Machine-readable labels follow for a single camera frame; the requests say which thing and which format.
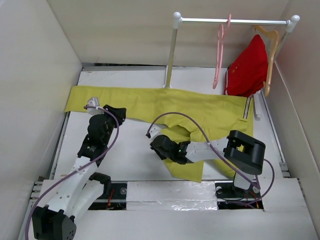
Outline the yellow-green trousers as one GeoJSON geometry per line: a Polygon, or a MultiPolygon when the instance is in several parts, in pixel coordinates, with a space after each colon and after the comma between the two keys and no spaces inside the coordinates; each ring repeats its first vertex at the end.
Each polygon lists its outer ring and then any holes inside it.
{"type": "Polygon", "coordinates": [[[231,130],[254,135],[254,100],[250,97],[174,88],[74,86],[65,111],[84,112],[92,97],[103,106],[126,108],[128,118],[166,125],[162,133],[176,143],[218,140],[231,130]]]}

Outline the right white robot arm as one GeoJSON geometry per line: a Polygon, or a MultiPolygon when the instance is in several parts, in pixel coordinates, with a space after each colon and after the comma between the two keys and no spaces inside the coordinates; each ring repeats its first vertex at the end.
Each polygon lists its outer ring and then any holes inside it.
{"type": "Polygon", "coordinates": [[[236,167],[231,191],[243,197],[251,187],[259,188],[255,177],[262,174],[266,145],[241,131],[231,130],[229,135],[211,142],[183,141],[176,143],[160,130],[153,128],[146,136],[150,148],[161,160],[170,159],[180,165],[195,164],[223,157],[227,165],[236,167]]]}

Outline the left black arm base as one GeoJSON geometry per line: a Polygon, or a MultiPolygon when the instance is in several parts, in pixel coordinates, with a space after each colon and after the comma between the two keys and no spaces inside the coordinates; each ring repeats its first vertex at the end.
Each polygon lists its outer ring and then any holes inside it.
{"type": "Polygon", "coordinates": [[[102,173],[94,173],[89,180],[103,185],[103,193],[88,208],[91,211],[120,211],[127,209],[127,188],[125,181],[112,181],[111,177],[102,173]]]}

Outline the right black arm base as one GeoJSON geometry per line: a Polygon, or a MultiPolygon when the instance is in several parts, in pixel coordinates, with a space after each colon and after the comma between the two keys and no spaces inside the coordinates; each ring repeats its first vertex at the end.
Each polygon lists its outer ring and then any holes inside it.
{"type": "Polygon", "coordinates": [[[219,210],[264,209],[262,200],[257,201],[260,192],[255,193],[252,187],[243,190],[235,187],[232,181],[215,181],[214,184],[219,210]]]}

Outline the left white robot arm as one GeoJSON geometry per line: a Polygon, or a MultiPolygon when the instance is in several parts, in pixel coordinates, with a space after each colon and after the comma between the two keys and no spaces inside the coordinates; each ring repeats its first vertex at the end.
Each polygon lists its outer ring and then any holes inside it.
{"type": "Polygon", "coordinates": [[[111,194],[111,178],[97,169],[115,144],[112,133],[126,120],[127,110],[89,104],[84,108],[92,116],[70,173],[45,191],[54,191],[53,197],[43,207],[35,205],[28,219],[37,240],[72,240],[91,204],[111,194]]]}

